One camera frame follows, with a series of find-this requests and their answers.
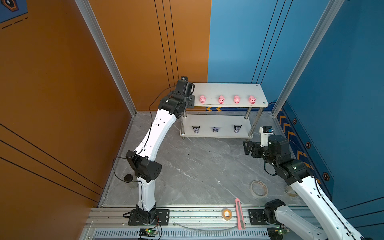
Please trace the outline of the pink pig toy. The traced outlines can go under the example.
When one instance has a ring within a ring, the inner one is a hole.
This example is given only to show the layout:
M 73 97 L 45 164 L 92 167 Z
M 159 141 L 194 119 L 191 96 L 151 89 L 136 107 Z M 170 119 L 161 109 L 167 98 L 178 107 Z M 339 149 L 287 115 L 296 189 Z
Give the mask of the pink pig toy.
M 204 95 L 201 95 L 200 98 L 199 98 L 199 101 L 201 104 L 205 104 L 206 103 L 206 97 Z
M 234 103 L 235 103 L 235 104 L 239 104 L 239 103 L 240 103 L 240 101 L 241 101 L 241 98 L 240 98 L 240 96 L 238 96 L 238 95 L 235 95 L 235 96 L 234 96 Z
M 225 97 L 224 97 L 224 96 L 219 96 L 219 98 L 218 98 L 218 102 L 219 102 L 220 105 L 224 104 L 224 102 L 225 102 Z
M 255 98 L 254 96 L 249 96 L 249 103 L 251 105 L 254 105 L 256 103 L 256 100 L 257 100 L 257 98 Z

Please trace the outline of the black purple figurine toy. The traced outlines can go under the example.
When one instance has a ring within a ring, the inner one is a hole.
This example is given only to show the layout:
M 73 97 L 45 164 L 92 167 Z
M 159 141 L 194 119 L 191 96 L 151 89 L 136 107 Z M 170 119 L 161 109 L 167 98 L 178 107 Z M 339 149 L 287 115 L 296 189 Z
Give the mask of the black purple figurine toy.
M 234 125 L 234 133 L 238 134 L 242 128 L 242 125 Z

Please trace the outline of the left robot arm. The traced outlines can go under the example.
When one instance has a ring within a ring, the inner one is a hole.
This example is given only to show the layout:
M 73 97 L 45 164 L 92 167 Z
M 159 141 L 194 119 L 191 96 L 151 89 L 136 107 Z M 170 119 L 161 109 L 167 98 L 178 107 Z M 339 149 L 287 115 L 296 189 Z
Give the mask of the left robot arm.
M 194 88 L 195 85 L 187 77 L 181 77 L 175 89 L 160 100 L 156 116 L 144 139 L 134 151 L 126 153 L 139 186 L 139 199 L 134 214 L 146 225 L 153 223 L 156 218 L 155 186 L 162 170 L 162 165 L 156 162 L 158 150 L 176 120 L 187 108 L 194 107 Z

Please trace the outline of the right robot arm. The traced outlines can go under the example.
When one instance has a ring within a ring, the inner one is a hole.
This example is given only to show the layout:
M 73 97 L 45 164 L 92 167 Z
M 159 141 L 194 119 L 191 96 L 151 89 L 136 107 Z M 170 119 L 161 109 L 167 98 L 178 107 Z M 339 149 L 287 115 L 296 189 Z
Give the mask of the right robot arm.
M 262 134 L 260 142 L 243 142 L 246 155 L 263 159 L 275 174 L 299 195 L 320 224 L 316 227 L 276 199 L 265 204 L 264 221 L 283 225 L 304 240 L 363 240 L 365 237 L 348 222 L 324 193 L 309 167 L 291 156 L 288 139 Z

